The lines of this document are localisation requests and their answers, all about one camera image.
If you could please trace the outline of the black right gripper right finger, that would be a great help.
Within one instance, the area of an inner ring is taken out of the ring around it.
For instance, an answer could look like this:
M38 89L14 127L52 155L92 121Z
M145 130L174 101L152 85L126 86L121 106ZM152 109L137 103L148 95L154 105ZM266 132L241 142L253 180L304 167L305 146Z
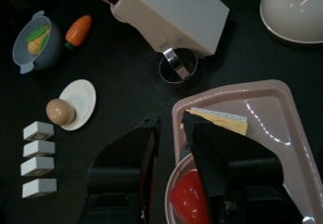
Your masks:
M256 141L184 113L210 224L301 224L276 154Z

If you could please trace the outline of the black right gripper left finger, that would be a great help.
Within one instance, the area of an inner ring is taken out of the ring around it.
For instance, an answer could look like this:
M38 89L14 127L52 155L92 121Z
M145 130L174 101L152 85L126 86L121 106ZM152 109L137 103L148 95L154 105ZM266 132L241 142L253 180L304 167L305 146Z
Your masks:
M110 143L89 165L78 224L149 224L160 117L150 115Z

